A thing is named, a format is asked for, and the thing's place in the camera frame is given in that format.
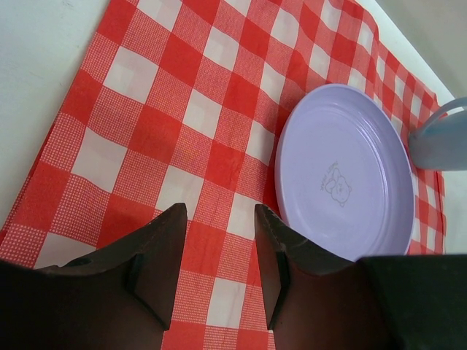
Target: round plate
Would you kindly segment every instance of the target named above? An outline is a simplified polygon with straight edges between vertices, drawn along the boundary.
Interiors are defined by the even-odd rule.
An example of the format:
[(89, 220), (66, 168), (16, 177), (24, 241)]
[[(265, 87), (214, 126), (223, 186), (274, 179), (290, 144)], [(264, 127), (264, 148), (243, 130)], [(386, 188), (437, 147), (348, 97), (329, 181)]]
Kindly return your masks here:
[(352, 87), (306, 95), (280, 136), (276, 191), (283, 220), (348, 260), (405, 254), (414, 221), (412, 172), (385, 113)]

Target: cup handle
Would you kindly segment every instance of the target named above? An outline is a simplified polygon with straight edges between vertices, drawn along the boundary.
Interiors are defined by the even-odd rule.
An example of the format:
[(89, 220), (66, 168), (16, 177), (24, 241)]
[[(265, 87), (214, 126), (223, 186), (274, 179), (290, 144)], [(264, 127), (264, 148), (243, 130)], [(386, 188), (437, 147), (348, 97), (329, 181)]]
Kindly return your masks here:
[(428, 118), (428, 120), (423, 124), (420, 128), (418, 128), (414, 133), (413, 137), (417, 138), (418, 136), (421, 136), (426, 132), (426, 130), (435, 123), (439, 118), (444, 113), (447, 113), (451, 109), (458, 108), (458, 107), (466, 107), (467, 106), (467, 97), (462, 97), (462, 98), (456, 98), (455, 100), (452, 100), (448, 102), (447, 104), (443, 105), (440, 107), (436, 112), (434, 112), (431, 117)]

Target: plate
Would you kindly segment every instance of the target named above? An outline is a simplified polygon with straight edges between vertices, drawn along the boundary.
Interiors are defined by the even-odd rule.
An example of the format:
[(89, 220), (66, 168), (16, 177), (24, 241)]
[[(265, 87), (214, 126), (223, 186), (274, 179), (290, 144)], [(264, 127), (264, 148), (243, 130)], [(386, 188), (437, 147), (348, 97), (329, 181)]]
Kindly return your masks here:
[(282, 219), (340, 257), (405, 254), (412, 171), (386, 114), (364, 93), (329, 84), (292, 111), (277, 147)]

